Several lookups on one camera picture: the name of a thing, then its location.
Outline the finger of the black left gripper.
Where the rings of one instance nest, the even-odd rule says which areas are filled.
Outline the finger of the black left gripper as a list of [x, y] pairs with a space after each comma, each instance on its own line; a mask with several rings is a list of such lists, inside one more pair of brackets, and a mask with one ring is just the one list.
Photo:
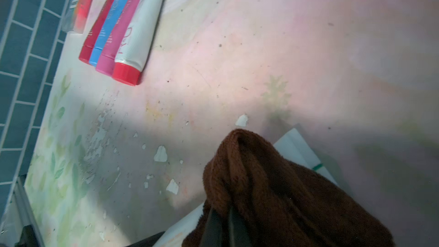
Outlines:
[[164, 234], [165, 232], [157, 233], [139, 242], [135, 242], [127, 247], [152, 247]]

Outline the white orange-capped toothpaste tube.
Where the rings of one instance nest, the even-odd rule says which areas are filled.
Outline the white orange-capped toothpaste tube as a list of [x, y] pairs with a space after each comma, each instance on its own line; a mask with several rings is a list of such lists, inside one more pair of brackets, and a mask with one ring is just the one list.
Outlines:
[[[336, 180], [329, 173], [328, 169], [323, 165], [317, 155], [312, 151], [297, 129], [288, 131], [274, 144], [274, 147], [283, 158], [308, 169], [312, 169], [332, 183], [336, 183]], [[202, 209], [203, 204], [200, 204], [195, 210], [171, 226], [158, 239], [155, 246], [180, 247], [185, 237], [195, 229], [202, 215]]]

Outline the magenta toothpaste tube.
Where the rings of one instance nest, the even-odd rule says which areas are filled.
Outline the magenta toothpaste tube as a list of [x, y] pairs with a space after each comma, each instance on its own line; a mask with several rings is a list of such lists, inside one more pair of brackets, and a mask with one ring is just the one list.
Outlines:
[[135, 9], [140, 0], [128, 0], [123, 11], [116, 22], [112, 33], [109, 35], [104, 49], [97, 62], [96, 71], [111, 76], [115, 67], [115, 57], [119, 50], [122, 40], [124, 39], [126, 30], [134, 15]]

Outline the blue toothpaste tube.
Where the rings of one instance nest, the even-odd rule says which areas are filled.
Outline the blue toothpaste tube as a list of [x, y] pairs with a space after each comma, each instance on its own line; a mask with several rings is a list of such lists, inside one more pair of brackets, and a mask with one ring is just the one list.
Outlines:
[[109, 35], [112, 33], [113, 28], [115, 27], [115, 24], [119, 19], [127, 1], [128, 0], [113, 0], [91, 53], [89, 60], [91, 66], [97, 67], [98, 60], [102, 54], [106, 41], [109, 38]]

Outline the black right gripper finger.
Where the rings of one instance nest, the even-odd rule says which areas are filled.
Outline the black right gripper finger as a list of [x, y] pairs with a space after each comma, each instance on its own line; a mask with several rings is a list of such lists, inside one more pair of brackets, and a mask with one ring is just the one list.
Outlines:
[[211, 209], [201, 237], [200, 247], [251, 247], [244, 219], [231, 207], [225, 220]]

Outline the white pink-capped toothpaste tube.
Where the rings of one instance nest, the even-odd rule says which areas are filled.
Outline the white pink-capped toothpaste tube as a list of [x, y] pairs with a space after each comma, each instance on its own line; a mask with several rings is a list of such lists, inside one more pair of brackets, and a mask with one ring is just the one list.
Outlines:
[[115, 55], [112, 78], [136, 86], [149, 56], [163, 0], [139, 0]]

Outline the brown wiping cloth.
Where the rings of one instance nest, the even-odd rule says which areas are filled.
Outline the brown wiping cloth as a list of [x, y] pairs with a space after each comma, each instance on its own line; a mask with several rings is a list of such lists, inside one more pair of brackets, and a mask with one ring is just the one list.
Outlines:
[[183, 246], [196, 247], [211, 210], [244, 219], [255, 247], [392, 247], [389, 229], [334, 183], [283, 158], [260, 135], [231, 131], [203, 172], [203, 214]]

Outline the red toothpaste tube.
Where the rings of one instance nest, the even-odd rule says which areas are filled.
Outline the red toothpaste tube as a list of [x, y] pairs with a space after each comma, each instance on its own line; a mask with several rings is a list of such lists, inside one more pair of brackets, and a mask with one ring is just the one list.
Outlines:
[[88, 65], [90, 65], [92, 51], [113, 2], [114, 0], [105, 1], [94, 25], [92, 26], [87, 38], [85, 39], [85, 42], [83, 43], [78, 59]]

